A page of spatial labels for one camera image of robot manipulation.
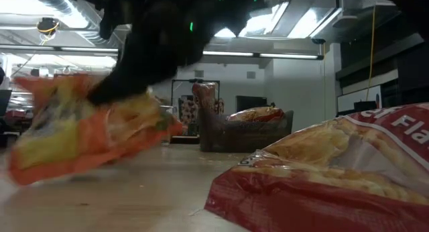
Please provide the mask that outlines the gray plastic bin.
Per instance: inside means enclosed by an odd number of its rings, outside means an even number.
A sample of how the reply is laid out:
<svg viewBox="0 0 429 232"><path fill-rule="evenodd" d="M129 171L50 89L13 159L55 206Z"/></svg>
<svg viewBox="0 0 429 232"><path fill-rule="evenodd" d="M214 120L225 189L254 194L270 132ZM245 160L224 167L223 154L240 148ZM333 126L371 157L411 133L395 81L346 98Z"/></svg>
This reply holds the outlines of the gray plastic bin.
<svg viewBox="0 0 429 232"><path fill-rule="evenodd" d="M293 111L269 122L227 121L208 109L199 109L200 150L217 153L253 153L292 133Z"/></svg>

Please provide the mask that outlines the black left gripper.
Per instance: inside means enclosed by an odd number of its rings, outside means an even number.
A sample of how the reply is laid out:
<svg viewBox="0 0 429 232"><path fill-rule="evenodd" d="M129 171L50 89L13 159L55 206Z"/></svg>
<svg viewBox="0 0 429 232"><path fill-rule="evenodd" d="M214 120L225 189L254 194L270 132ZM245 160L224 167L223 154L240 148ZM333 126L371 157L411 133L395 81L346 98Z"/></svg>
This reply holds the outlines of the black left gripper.
<svg viewBox="0 0 429 232"><path fill-rule="evenodd" d="M146 12L133 22L119 68L92 88L87 99L103 105L145 93L172 78L177 67L198 62L214 34L214 23L201 17L193 19L176 9Z"/></svg>

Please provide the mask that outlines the black monitor screen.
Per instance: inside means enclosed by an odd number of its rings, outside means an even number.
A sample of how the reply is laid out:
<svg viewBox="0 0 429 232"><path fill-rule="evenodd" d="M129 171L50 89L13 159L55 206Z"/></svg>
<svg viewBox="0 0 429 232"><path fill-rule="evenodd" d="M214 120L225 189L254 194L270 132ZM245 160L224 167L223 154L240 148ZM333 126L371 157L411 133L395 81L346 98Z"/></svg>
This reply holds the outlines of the black monitor screen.
<svg viewBox="0 0 429 232"><path fill-rule="evenodd" d="M266 97L236 96L236 112L255 107L266 107Z"/></svg>

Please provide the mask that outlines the long pendant light bar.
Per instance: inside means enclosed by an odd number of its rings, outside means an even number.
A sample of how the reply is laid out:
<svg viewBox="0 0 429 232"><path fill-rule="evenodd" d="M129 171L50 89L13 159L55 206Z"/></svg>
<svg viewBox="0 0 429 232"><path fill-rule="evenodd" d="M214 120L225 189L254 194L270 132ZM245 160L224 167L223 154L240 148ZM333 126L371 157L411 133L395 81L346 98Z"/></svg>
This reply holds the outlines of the long pendant light bar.
<svg viewBox="0 0 429 232"><path fill-rule="evenodd" d="M86 48L86 47L62 47L62 46L26 46L13 44L0 44L0 50L10 50L14 52L26 53L27 51L36 52L77 52L88 54L102 54L106 56L115 56L119 53L116 48ZM232 56L232 57L250 57L250 58L278 58L295 60L323 60L323 55L314 54L277 54L277 53L252 53L252 52L220 52L204 51L205 56Z"/></svg>

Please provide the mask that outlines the black monitor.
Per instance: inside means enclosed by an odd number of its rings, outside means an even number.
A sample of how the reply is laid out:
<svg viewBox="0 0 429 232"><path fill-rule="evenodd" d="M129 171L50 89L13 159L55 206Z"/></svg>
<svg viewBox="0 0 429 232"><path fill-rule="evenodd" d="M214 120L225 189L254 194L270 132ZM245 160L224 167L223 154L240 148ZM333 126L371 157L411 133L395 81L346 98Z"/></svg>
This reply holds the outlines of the black monitor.
<svg viewBox="0 0 429 232"><path fill-rule="evenodd" d="M11 90L0 90L0 117L4 117L11 98Z"/></svg>

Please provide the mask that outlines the clear plastic bin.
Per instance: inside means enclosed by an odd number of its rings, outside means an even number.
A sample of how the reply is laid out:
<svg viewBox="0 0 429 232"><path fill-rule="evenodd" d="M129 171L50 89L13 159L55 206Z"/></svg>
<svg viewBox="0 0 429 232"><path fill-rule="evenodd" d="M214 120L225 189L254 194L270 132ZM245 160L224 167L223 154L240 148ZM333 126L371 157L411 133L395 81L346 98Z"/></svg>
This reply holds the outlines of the clear plastic bin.
<svg viewBox="0 0 429 232"><path fill-rule="evenodd" d="M161 109L164 112L164 115L166 115L166 135L162 139L162 145L169 146L171 140L170 126L173 124L174 120L174 107L162 105Z"/></svg>

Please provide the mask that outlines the orange chicken noodle pack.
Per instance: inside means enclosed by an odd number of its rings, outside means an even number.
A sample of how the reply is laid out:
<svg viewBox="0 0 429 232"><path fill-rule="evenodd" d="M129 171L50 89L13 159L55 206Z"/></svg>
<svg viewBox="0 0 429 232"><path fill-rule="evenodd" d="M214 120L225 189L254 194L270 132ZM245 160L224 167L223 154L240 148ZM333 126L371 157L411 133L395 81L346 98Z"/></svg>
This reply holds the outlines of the orange chicken noodle pack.
<svg viewBox="0 0 429 232"><path fill-rule="evenodd" d="M150 93L94 106L86 96L101 76L18 77L33 95L32 124L14 143L8 173L20 185L76 174L159 145L166 115ZM174 116L171 135L182 132Z"/></svg>

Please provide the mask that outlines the black station frame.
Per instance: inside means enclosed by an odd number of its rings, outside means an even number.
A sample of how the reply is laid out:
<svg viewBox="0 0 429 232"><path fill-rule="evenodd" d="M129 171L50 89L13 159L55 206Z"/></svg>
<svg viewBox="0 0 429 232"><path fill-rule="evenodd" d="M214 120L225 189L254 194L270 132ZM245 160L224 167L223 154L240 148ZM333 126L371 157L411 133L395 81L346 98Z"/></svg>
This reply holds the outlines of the black station frame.
<svg viewBox="0 0 429 232"><path fill-rule="evenodd" d="M220 98L220 84L219 80L203 80L201 78L191 78L191 79L173 79L171 81L171 91L170 91L170 102L174 107L174 114L179 118L178 114L178 98L183 95L191 95L194 96L192 92L192 86L194 83L203 83L203 82L215 82L216 83L216 91L215 98Z"/></svg>

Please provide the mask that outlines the red white patterned cloth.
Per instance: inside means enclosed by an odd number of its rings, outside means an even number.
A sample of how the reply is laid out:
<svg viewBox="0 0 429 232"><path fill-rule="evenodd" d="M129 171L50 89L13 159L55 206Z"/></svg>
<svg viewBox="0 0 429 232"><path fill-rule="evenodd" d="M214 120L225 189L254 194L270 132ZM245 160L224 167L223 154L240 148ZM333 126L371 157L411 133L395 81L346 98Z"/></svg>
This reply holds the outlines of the red white patterned cloth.
<svg viewBox="0 0 429 232"><path fill-rule="evenodd" d="M209 104L196 96L181 96L178 98L178 114L184 127L183 135L199 136L201 125L203 132L214 131L219 126L224 110L225 102L222 98L214 99L214 102Z"/></svg>

